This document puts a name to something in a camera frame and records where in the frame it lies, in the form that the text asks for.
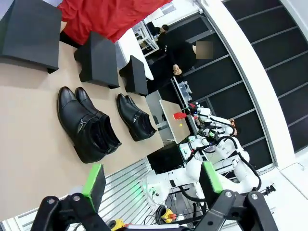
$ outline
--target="beige tabletop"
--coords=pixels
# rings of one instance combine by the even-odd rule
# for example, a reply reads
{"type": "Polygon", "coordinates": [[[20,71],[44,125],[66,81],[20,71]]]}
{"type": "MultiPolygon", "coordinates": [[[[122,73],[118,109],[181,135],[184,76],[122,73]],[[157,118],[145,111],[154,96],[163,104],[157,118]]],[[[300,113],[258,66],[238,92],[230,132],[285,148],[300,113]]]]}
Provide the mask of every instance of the beige tabletop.
{"type": "MultiPolygon", "coordinates": [[[[81,67],[73,57],[75,48],[60,42],[60,69],[48,74],[34,65],[0,60],[0,220],[39,206],[48,195],[62,197],[83,185],[91,164],[83,164],[71,140],[61,127],[56,99],[62,86],[72,91],[82,86],[94,105],[110,116],[112,127],[122,142],[118,150],[104,157],[106,175],[113,174],[163,147],[157,132],[147,140],[135,142],[116,109],[116,97],[124,93],[81,83],[81,67]]],[[[144,97],[130,94],[136,105],[150,114],[144,97]]]]}
{"type": "Polygon", "coordinates": [[[173,117],[174,113],[181,111],[180,106],[176,103],[171,103],[165,100],[159,100],[159,102],[163,108],[163,112],[174,137],[175,143],[180,143],[182,140],[184,140],[190,135],[186,120],[175,120],[173,117]]]}

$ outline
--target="red shirt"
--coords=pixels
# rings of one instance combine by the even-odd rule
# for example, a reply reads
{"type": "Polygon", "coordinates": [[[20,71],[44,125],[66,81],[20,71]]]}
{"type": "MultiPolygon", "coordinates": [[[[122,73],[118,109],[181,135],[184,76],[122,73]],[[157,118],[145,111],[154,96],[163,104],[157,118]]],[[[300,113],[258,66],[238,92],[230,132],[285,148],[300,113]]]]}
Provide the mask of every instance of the red shirt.
{"type": "Polygon", "coordinates": [[[83,45],[90,31],[116,42],[138,22],[171,0],[63,0],[64,32],[83,45]]]}

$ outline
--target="black box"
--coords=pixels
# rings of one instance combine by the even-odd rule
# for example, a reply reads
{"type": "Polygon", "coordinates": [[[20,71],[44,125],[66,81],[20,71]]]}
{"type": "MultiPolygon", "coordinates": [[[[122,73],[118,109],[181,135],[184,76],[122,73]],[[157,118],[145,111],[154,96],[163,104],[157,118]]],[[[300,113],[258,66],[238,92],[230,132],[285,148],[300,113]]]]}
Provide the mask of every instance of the black box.
{"type": "Polygon", "coordinates": [[[59,69],[61,11],[43,0],[14,0],[0,21],[0,56],[59,69]]]}
{"type": "Polygon", "coordinates": [[[87,42],[74,53],[82,69],[81,82],[118,88],[119,79],[116,65],[115,44],[91,31],[87,42]]]}
{"type": "Polygon", "coordinates": [[[148,95],[144,64],[139,59],[131,55],[129,63],[119,71],[119,74],[127,79],[126,92],[148,95]]]}

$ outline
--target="pair of shoes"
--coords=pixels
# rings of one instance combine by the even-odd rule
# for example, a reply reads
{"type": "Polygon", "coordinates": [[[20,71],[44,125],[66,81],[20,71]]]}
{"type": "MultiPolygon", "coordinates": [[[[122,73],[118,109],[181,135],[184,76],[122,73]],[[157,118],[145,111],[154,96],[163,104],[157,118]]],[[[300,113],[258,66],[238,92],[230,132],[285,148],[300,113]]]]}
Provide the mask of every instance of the pair of shoes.
{"type": "Polygon", "coordinates": [[[59,121],[83,163],[99,161],[121,145],[109,116],[94,107],[82,87],[77,88],[75,94],[68,87],[62,87],[57,109],[59,121]]]}
{"type": "Polygon", "coordinates": [[[150,116],[138,108],[129,95],[119,94],[116,105],[134,141],[142,141],[155,134],[156,130],[151,125],[150,116]]]}

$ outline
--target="screw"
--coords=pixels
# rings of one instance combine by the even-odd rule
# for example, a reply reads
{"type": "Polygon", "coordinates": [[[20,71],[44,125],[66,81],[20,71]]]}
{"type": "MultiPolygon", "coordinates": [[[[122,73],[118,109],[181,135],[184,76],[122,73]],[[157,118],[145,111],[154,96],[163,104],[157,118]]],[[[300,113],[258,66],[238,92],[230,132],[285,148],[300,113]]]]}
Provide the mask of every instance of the screw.
{"type": "Polygon", "coordinates": [[[226,192],[226,193],[225,193],[225,196],[226,196],[226,197],[232,197],[232,193],[231,193],[231,192],[226,192]]]}
{"type": "Polygon", "coordinates": [[[252,197],[252,199],[254,199],[254,200],[258,199],[258,196],[257,196],[256,194],[252,194],[251,197],[252,197]]]}
{"type": "Polygon", "coordinates": [[[79,201],[80,200],[80,197],[79,196],[74,196],[74,201],[79,201]]]}
{"type": "Polygon", "coordinates": [[[53,200],[53,199],[50,199],[50,200],[48,201],[48,203],[51,205],[51,204],[54,203],[54,200],[53,200]]]}

